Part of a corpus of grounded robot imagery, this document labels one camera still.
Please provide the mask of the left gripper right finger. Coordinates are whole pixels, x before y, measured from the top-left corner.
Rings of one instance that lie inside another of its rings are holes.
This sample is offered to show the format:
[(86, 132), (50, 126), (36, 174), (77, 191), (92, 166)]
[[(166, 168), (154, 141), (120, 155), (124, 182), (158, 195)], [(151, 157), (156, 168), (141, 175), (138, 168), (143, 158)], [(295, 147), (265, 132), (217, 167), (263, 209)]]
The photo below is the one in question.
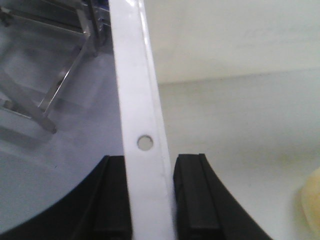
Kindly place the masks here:
[(173, 181), (178, 239), (270, 239), (228, 191), (204, 154), (179, 154)]

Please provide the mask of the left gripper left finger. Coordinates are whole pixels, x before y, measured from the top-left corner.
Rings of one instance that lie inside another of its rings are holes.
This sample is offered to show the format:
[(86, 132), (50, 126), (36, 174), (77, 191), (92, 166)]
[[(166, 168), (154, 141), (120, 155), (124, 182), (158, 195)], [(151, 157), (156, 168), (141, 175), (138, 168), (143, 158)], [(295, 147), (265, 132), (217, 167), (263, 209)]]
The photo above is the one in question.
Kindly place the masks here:
[(130, 240), (125, 158), (104, 156), (67, 195), (1, 233), (2, 240)]

